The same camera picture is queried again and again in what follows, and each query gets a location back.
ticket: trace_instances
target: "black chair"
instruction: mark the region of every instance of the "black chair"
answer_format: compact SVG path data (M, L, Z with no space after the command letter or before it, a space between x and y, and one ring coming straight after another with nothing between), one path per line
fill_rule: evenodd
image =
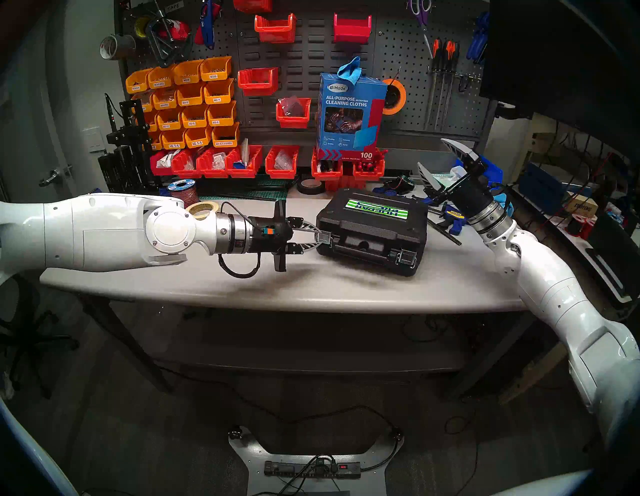
M38 364L42 359L41 347L46 343L68 341L71 349L77 349L79 343L67 334L45 335L38 333L39 327L47 318L55 324L58 322L58 317L46 310L36 319L35 313L40 304L40 295L37 289L20 275L14 275L13 280L18 284L18 305L10 322L0 319L0 326L10 332L9 334L0 332L0 345L15 346L17 348L9 378L13 383L13 388L16 391L20 390L20 383L15 380L15 373L20 359L26 355L29 360L29 367L38 380L42 395L49 399L51 398L51 389L43 384L38 372Z

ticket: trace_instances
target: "scissors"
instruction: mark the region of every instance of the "scissors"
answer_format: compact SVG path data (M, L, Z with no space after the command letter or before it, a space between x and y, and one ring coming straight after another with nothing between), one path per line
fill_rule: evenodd
M424 0L407 0L406 6L411 9L411 12L418 20L418 24L422 28L422 36L424 37L424 42L427 45L427 49L429 50L429 55L433 58L433 53L431 52L431 44L429 43L429 37L427 32L427 12L431 10L431 0L428 0L429 6L427 8L424 7Z

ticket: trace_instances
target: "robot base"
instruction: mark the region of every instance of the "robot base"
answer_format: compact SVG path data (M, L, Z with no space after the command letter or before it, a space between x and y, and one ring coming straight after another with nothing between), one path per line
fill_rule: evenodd
M229 435L231 448L242 458L246 468L249 470L249 481L247 484L247 496L260 492L278 493L284 487L289 478L278 478L277 476L265 476L263 474L265 461L277 461L280 463L308 463L313 458L306 454L271 454L257 441L253 434L246 427L237 429L242 434L239 437ZM391 429L387 429L374 445L364 453L360 454L340 454L334 455L335 461L339 463L360 462L361 468L377 465L384 460L394 449L395 441L391 436ZM404 444L404 437L398 441L397 454ZM340 487L340 492L331 479L312 479L305 481L302 489L305 493L314 496L325 494L332 496L387 496L387 485L385 482L385 470L393 459L391 457L384 465L380 465L374 470L362 472L360 479L334 479ZM293 493L302 482L302 478L297 478L293 483L293 488L288 487L284 494Z

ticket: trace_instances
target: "wall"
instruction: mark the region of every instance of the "wall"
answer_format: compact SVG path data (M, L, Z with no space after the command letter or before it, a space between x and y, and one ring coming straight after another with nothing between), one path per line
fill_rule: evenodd
M82 130L100 127L106 136L111 127L104 93L116 105L125 99L118 63L103 60L99 52L102 39L113 32L113 0L62 0L47 27L51 109L78 195L94 188L107 191L97 160L102 152L87 150ZM122 124L117 116L116 123Z

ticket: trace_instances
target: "black carrying case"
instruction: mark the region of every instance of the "black carrying case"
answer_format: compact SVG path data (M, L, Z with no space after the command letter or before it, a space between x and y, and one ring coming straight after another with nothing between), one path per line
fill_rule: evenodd
M427 213L424 203L403 196L339 189L316 218L316 226L331 241L318 246L318 253L365 260L412 276L427 243Z

